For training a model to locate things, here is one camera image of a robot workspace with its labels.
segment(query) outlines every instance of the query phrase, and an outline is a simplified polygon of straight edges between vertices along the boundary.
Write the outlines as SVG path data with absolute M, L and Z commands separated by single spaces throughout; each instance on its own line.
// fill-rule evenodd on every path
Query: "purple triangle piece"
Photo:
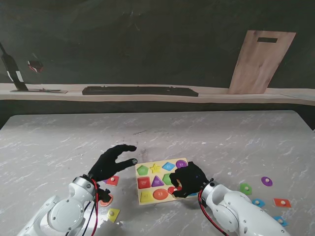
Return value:
M 151 187 L 158 187 L 158 186 L 163 186 L 163 185 L 164 185 L 163 181 L 159 177 L 155 176 L 152 181 Z

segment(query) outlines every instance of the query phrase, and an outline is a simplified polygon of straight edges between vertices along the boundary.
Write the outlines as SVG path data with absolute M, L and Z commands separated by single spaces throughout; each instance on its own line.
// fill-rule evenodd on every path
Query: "red object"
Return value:
M 42 72 L 42 70 L 43 70 L 43 64 L 40 62 L 40 61 L 37 61 L 37 60 L 29 60 L 28 61 L 28 67 L 32 70 L 32 71 L 34 71 L 34 72 L 36 72 L 36 73 L 40 73 L 40 72 Z
M 102 200 L 99 201 L 99 204 L 100 204 L 102 207 L 106 207 L 106 206 L 108 206 L 109 204 L 112 203 L 112 201 L 113 201 L 113 195 L 109 194 L 109 196 L 111 196 L 111 200 L 109 200 L 109 202 L 106 203 L 106 202 L 103 202 Z
M 107 180 L 106 184 L 112 185 L 112 186 L 117 186 L 118 180 L 119 180 L 119 176 L 113 176 L 113 177 L 110 177 L 110 178 Z
M 93 183 L 94 183 L 94 187 L 95 187 L 95 192 L 96 192 L 96 205 L 95 205 L 95 214 L 96 214 L 96 221 L 95 221 L 95 225 L 94 225 L 94 229 L 93 232 L 91 234 L 91 236 L 93 236 L 95 234 L 96 228 L 97 228 L 97 216 L 98 216 L 98 192 L 97 192 L 97 182 L 92 179 Z
M 174 191 L 181 191 L 181 190 L 182 190 L 182 187 L 181 187 L 181 186 L 178 186 L 177 188 L 175 188 L 175 187 L 169 187 L 167 191 L 168 191 L 170 194 L 173 194 Z
M 205 208 L 203 207 L 203 205 L 201 204 L 201 194 L 202 194 L 202 190 L 199 192 L 198 194 L 198 201 L 199 201 L 199 205 L 201 208 L 202 213 L 205 215 L 205 217 L 211 222 L 211 224 L 217 229 L 219 230 L 224 236 L 228 236 L 228 234 L 226 232 L 223 231 L 223 229 L 221 229 L 218 225 L 216 225 L 216 223 L 211 219 L 211 217 L 208 215 L 208 213 L 206 212 Z
M 164 200 L 167 198 L 168 192 L 165 189 L 159 188 L 153 192 L 153 197 L 157 200 Z
M 287 208 L 291 208 L 291 203 L 288 199 L 281 199 L 281 198 L 274 198 L 274 201 L 275 201 L 275 205 L 277 207 L 287 207 Z
M 138 188 L 143 189 L 143 188 L 150 188 L 150 177 L 141 177 L 138 178 Z

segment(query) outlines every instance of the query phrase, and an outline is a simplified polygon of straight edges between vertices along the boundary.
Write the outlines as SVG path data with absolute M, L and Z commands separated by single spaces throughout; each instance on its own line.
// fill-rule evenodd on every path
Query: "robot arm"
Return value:
M 252 204 L 245 194 L 232 191 L 213 179 L 208 181 L 193 162 L 170 174 L 170 179 L 175 187 L 182 186 L 182 190 L 173 192 L 175 197 L 185 198 L 200 191 L 202 209 L 203 205 L 208 206 L 217 222 L 228 232 L 236 232 L 239 236 L 290 235 L 264 210 Z
M 135 151 L 135 146 L 117 145 L 103 153 L 89 171 L 88 176 L 77 177 L 69 184 L 69 196 L 60 200 L 58 196 L 48 199 L 39 209 L 35 216 L 18 233 L 18 236 L 46 236 L 40 228 L 41 220 L 47 215 L 48 225 L 58 232 L 68 232 L 68 236 L 77 235 L 82 229 L 84 218 L 84 203 L 95 200 L 95 186 L 91 179 L 96 182 L 112 177 L 116 172 L 137 164 L 136 159 L 130 159 L 116 163 L 116 159 L 124 151 Z M 109 202 L 110 191 L 105 191 L 97 185 L 99 200 Z
M 239 191 L 231 191 L 215 181 L 202 190 L 201 199 L 217 222 L 239 236 L 290 236 L 270 215 Z
M 58 196 L 48 199 L 35 216 L 19 232 L 18 236 L 46 236 L 40 228 L 40 222 L 47 215 L 48 225 L 58 232 L 71 232 L 76 235 L 85 222 L 84 203 L 91 202 L 95 188 L 88 178 L 77 177 L 69 184 L 70 195 L 60 200 Z

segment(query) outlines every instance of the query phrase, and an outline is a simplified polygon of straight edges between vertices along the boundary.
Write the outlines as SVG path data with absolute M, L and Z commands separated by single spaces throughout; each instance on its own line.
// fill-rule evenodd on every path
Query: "dark gray wall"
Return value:
M 313 0 L 7 0 L 0 41 L 26 83 L 228 88 L 247 30 L 297 32 L 270 83 L 315 89 Z M 27 61 L 37 57 L 41 74 Z M 10 83 L 0 63 L 0 83 Z

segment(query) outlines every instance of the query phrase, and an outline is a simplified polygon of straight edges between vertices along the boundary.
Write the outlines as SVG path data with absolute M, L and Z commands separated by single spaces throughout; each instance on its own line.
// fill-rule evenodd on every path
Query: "yellow square peg piece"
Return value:
M 140 202 L 141 203 L 150 203 L 153 202 L 153 196 L 150 191 L 142 191 L 141 192 L 141 197 L 140 197 Z
M 111 222 L 115 222 L 118 214 L 119 214 L 120 210 L 119 209 L 113 209 L 110 208 L 107 212 L 107 218 L 111 221 Z

